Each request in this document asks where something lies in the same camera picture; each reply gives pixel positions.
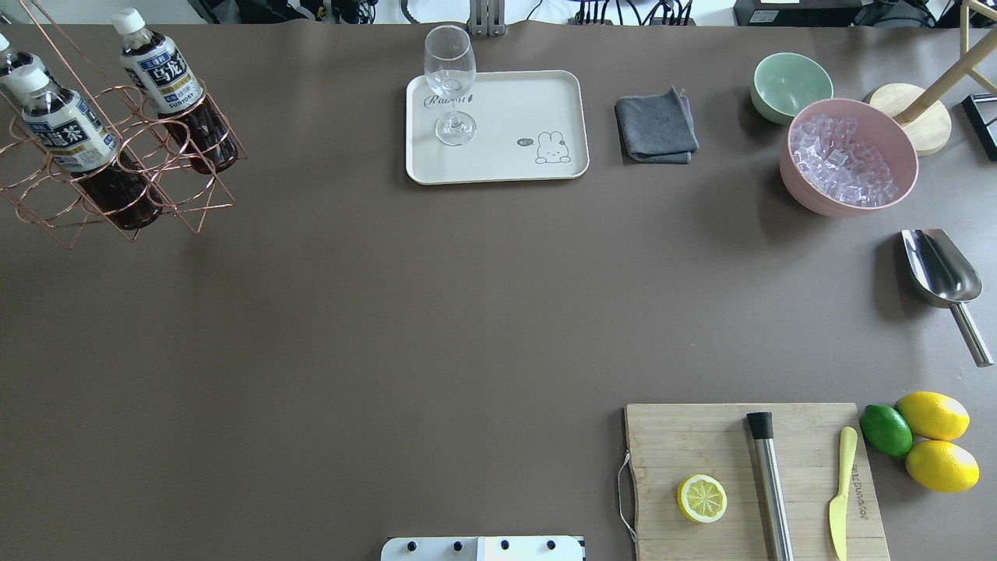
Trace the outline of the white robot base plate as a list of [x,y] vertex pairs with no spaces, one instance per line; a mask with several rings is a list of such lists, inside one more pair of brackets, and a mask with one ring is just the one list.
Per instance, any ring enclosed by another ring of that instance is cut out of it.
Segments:
[[584,539],[570,535],[396,537],[381,560],[585,560]]

